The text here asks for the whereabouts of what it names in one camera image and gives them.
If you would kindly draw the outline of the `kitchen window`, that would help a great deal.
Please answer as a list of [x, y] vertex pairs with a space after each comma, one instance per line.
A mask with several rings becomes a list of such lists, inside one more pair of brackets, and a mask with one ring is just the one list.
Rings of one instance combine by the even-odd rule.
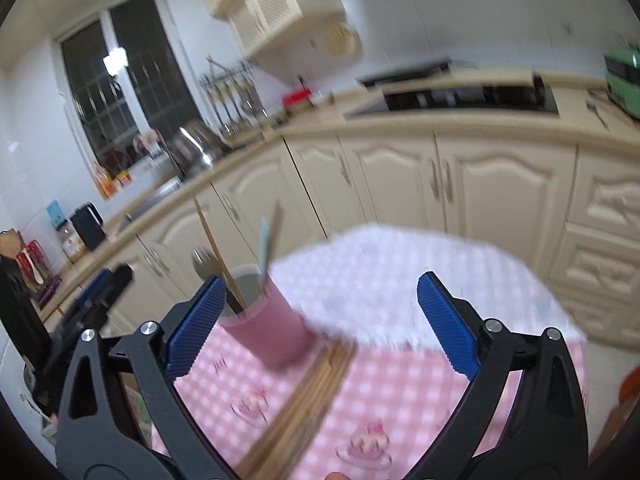
[[156, 0], [108, 6], [60, 42], [61, 62], [91, 158], [110, 174], [160, 148], [202, 117], [171, 45]]

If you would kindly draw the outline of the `black electric kettle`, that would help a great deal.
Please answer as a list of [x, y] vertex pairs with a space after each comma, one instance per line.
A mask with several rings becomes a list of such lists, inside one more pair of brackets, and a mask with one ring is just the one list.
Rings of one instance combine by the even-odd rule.
[[106, 240], [103, 219], [93, 203], [77, 208], [70, 216], [70, 222], [89, 252], [96, 250]]

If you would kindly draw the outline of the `pink checkered tablecloth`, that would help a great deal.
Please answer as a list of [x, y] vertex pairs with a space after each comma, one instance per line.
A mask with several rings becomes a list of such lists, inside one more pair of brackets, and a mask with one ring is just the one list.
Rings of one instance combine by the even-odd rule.
[[[175, 388], [213, 447], [236, 467], [325, 344], [318, 340], [300, 362], [268, 370], [216, 328]], [[358, 348], [292, 478], [322, 479], [332, 471], [351, 479], [402, 478], [442, 430], [467, 385], [440, 352]]]

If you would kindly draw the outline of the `metal spoon in cup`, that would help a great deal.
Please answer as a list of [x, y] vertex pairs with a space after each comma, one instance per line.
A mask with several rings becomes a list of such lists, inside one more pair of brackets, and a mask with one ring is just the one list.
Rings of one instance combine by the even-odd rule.
[[220, 267], [217, 259], [209, 249], [204, 247], [193, 249], [192, 266], [195, 273], [203, 281], [220, 277]]

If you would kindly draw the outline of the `orange oil bottle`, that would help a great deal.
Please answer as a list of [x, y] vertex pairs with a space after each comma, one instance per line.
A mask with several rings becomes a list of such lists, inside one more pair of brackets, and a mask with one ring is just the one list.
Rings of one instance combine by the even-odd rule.
[[118, 188], [108, 171], [102, 167], [97, 160], [92, 162], [93, 180], [104, 200], [109, 200], [117, 192]]

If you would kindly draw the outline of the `steel sink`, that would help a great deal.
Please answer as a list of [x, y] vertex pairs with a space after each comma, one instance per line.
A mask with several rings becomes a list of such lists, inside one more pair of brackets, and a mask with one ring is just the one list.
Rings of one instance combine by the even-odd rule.
[[182, 181], [178, 177], [167, 180], [155, 191], [145, 196], [145, 198], [142, 198], [142, 200], [139, 200], [134, 204], [134, 206], [128, 209], [126, 214], [124, 214], [124, 218], [122, 218], [122, 222], [120, 222], [117, 232], [120, 233], [124, 229], [128, 228], [131, 223], [136, 222], [140, 217], [162, 202], [165, 198], [179, 191], [181, 187]]

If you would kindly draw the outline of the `chopsticks in cup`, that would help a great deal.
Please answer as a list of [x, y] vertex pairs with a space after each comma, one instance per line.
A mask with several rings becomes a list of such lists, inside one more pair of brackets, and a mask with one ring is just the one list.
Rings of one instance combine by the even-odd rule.
[[221, 252], [215, 242], [212, 231], [209, 229], [208, 223], [205, 218], [205, 214], [200, 205], [200, 202], [196, 197], [193, 199], [194, 206], [196, 212], [198, 213], [198, 218], [200, 218], [202, 228], [204, 230], [205, 236], [209, 242], [210, 248], [214, 253], [214, 256], [218, 262], [218, 266], [220, 267], [221, 273], [224, 276], [224, 280], [226, 281], [226, 285], [233, 296], [233, 300], [230, 302], [231, 309], [236, 313], [244, 313], [246, 311], [246, 303], [244, 298], [242, 297], [238, 285], [235, 283], [235, 280], [232, 278], [231, 272], [227, 266], [227, 263], [224, 262], [224, 257], [221, 255]]

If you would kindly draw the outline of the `bundle of wooden chopsticks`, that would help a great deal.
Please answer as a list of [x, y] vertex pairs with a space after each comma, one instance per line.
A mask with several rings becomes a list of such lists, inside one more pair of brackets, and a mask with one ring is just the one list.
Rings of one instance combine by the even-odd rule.
[[287, 479], [322, 425], [357, 352], [354, 342], [324, 347], [282, 410], [234, 468], [241, 479]]

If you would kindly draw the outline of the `pink utensil cup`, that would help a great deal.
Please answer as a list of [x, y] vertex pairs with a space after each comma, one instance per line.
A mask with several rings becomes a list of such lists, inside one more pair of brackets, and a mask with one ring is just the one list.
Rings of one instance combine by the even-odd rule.
[[277, 370], [303, 359], [314, 334], [259, 266], [243, 264], [231, 271], [247, 309], [236, 314], [226, 304], [218, 324], [267, 368]]

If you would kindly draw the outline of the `stainless steel pot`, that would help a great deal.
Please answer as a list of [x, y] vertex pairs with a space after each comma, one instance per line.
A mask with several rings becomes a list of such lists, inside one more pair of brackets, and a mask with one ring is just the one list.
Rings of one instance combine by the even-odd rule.
[[185, 181], [211, 170], [232, 153], [232, 147], [209, 126], [192, 119], [180, 127], [167, 144], [178, 177]]

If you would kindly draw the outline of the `white fringed cloth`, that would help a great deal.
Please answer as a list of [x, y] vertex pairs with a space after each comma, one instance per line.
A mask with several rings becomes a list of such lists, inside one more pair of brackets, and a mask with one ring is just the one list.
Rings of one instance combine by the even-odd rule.
[[585, 334], [526, 264], [484, 242], [443, 232], [363, 224], [280, 258], [273, 283], [316, 332], [369, 347], [438, 351], [433, 323], [453, 332], [452, 298], [510, 332]]

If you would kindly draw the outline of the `cream lower cabinets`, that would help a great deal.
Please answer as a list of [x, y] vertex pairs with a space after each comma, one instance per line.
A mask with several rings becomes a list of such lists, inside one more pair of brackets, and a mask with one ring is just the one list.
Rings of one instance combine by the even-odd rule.
[[592, 339], [638, 347], [639, 133], [597, 119], [271, 133], [83, 258], [47, 311], [122, 259], [161, 302], [190, 292], [192, 250], [213, 237], [230, 266], [255, 260], [276, 205], [279, 255], [365, 223], [481, 240], [522, 260]]

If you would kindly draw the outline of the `red box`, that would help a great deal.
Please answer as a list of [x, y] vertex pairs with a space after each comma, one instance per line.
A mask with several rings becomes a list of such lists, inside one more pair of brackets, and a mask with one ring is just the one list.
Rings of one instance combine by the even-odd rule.
[[282, 98], [282, 106], [286, 110], [296, 110], [299, 107], [306, 107], [311, 104], [312, 92], [308, 88], [301, 88], [286, 94]]

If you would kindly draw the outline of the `black gas stove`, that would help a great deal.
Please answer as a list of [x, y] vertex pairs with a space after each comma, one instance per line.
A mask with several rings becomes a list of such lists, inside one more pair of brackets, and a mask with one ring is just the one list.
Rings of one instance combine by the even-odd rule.
[[409, 110], [506, 110], [558, 116], [550, 88], [541, 76], [527, 84], [474, 84], [474, 86], [434, 88], [386, 93], [390, 112]]

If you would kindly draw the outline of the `black induction cooker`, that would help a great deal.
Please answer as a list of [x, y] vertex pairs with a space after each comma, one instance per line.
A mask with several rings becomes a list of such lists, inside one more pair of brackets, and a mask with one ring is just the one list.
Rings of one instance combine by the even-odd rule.
[[370, 76], [362, 76], [356, 79], [356, 83], [364, 88], [376, 87], [379, 84], [393, 84], [408, 80], [428, 78], [437, 74], [450, 71], [451, 58], [440, 58], [432, 62], [415, 66], [396, 68], [385, 73]]

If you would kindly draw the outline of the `green electric cooker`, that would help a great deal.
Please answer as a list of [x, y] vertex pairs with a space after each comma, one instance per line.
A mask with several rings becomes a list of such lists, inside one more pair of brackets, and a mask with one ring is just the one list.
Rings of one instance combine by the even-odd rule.
[[608, 97], [634, 119], [640, 115], [639, 48], [616, 50], [604, 56]]

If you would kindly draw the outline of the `round bamboo trivet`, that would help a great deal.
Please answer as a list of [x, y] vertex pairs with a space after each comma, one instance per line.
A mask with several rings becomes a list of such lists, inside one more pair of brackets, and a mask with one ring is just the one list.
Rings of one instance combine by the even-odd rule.
[[323, 32], [323, 44], [334, 58], [353, 58], [360, 50], [358, 32], [345, 22], [329, 25]]

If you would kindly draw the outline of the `light blue handled utensil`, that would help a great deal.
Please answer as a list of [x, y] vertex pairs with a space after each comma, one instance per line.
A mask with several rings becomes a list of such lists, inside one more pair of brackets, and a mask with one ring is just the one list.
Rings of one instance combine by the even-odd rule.
[[261, 278], [265, 278], [267, 275], [270, 244], [271, 244], [271, 226], [269, 221], [265, 217], [262, 217], [260, 219], [260, 237], [259, 237], [259, 252], [258, 252], [258, 266], [259, 266]]

